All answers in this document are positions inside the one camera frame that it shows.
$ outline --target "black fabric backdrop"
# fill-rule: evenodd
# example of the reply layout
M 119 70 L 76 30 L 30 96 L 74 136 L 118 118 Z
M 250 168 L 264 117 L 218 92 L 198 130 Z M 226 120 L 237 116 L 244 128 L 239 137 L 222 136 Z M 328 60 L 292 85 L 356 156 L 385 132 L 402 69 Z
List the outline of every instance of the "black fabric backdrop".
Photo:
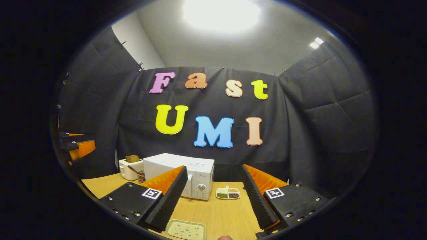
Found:
M 325 42 L 277 78 L 245 70 L 169 67 L 138 72 L 135 60 L 106 28 L 70 65 L 60 97 L 60 128 L 92 135 L 97 148 L 71 167 L 82 179 L 117 173 L 118 158 L 164 152 L 215 159 L 214 181 L 238 181 L 246 163 L 284 181 L 303 182 L 326 197 L 344 191 L 364 172 L 378 138 L 373 93 L 358 61 L 339 42 Z M 149 94 L 159 72 L 176 73 L 161 94 Z M 188 75 L 203 72 L 208 86 L 187 89 Z M 229 97 L 225 82 L 242 82 L 243 96 Z M 260 100 L 252 81 L 261 79 L 269 95 Z M 156 106 L 186 105 L 183 129 L 165 135 L 155 128 Z M 234 119 L 229 149 L 196 147 L 195 117 L 216 126 Z M 247 117 L 260 117 L 264 143 L 248 146 Z

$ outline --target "wooden table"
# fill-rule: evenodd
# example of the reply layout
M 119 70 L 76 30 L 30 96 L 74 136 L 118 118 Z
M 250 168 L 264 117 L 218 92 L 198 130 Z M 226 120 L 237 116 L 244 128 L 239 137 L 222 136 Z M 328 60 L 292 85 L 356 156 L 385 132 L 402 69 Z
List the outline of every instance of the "wooden table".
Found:
M 83 179 L 82 181 L 97 198 L 102 198 L 129 182 L 129 180 L 122 178 L 120 173 L 96 179 Z M 216 189 L 226 185 L 230 188 L 239 189 L 240 198 L 216 198 Z M 248 194 L 243 190 L 242 182 L 213 182 L 208 201 L 180 197 L 170 219 L 203 223 L 206 226 L 206 240 L 217 240 L 224 235 L 229 235 L 233 240 L 255 240 L 257 239 L 255 233 L 262 231 L 258 226 Z M 181 238 L 170 236 L 166 232 L 162 232 L 161 235 L 170 239 L 181 240 Z

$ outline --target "black foam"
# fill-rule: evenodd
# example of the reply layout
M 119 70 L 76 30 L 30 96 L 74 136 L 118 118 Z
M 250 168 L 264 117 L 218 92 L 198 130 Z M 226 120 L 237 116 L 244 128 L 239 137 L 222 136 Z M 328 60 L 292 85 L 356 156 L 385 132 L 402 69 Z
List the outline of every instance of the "black foam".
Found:
M 145 219 L 145 223 L 149 224 L 152 230 L 165 231 L 170 216 L 178 203 L 179 197 L 187 183 L 187 167 L 173 181 L 165 195 L 160 199 L 159 203 L 154 207 L 151 213 Z
M 245 185 L 246 192 L 248 193 L 248 197 L 251 202 L 252 210 L 257 217 L 260 228 L 264 229 L 277 222 L 277 216 L 268 206 L 267 202 L 258 190 L 254 180 L 252 179 L 252 176 L 244 165 L 242 165 L 242 170 L 240 171 L 240 179 L 242 180 L 243 185 Z

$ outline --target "orange letter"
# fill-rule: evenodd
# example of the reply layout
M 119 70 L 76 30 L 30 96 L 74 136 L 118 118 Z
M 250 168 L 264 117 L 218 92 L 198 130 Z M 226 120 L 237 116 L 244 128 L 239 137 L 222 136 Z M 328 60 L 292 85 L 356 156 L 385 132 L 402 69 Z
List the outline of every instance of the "orange letter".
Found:
M 225 93 L 230 97 L 241 97 L 243 95 L 243 91 L 241 89 L 242 83 L 240 81 L 230 79 L 225 83 L 225 85 L 227 85 Z
M 188 76 L 188 80 L 185 82 L 186 88 L 205 88 L 208 84 L 206 83 L 206 74 L 204 73 L 193 73 Z
M 246 122 L 249 124 L 249 139 L 246 141 L 246 144 L 250 146 L 256 146 L 263 144 L 263 141 L 260 138 L 260 123 L 263 120 L 259 117 L 248 117 Z

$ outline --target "white microwave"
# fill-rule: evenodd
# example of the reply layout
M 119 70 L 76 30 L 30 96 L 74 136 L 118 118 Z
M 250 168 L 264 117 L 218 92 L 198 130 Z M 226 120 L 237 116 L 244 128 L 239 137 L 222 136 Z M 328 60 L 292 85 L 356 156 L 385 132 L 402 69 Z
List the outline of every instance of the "white microwave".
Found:
M 183 197 L 208 200 L 214 178 L 214 160 L 191 158 L 169 153 L 143 158 L 145 179 L 148 181 L 173 168 L 187 166 L 187 184 Z

